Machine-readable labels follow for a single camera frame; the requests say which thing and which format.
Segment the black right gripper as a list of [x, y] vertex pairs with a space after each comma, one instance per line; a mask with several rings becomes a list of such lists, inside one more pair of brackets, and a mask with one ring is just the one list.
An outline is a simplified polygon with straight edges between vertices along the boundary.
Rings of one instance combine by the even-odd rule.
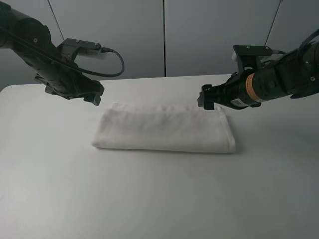
[[214, 110], [214, 103], [236, 110], [259, 107], [262, 102], [272, 99], [271, 81], [269, 69], [244, 70], [219, 86], [203, 85], [197, 105], [204, 110]]

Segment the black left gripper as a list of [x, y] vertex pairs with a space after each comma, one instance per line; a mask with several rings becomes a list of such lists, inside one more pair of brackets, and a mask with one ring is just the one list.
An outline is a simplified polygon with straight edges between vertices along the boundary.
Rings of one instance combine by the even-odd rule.
[[57, 63], [45, 64], [36, 70], [35, 80], [46, 86], [46, 92], [68, 100], [83, 98], [85, 102], [99, 106], [104, 87], [82, 73]]

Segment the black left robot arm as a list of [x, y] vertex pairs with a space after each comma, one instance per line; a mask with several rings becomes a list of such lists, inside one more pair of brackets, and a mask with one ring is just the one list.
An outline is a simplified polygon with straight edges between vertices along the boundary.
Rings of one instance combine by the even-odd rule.
[[67, 56], [62, 45], [52, 43], [47, 26], [5, 2], [0, 3], [0, 47], [11, 49], [35, 70], [35, 79], [45, 85], [46, 93], [100, 104], [104, 87], [80, 72], [74, 62], [78, 50]]

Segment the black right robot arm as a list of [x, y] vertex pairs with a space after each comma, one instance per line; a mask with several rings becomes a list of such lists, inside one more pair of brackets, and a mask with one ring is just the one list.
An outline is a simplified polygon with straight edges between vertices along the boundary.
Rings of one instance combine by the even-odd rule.
[[262, 102], [319, 92], [319, 43], [316, 30], [291, 52], [267, 46], [234, 45], [238, 70], [219, 86], [203, 85], [198, 106], [213, 110], [216, 104], [235, 110], [260, 107]]

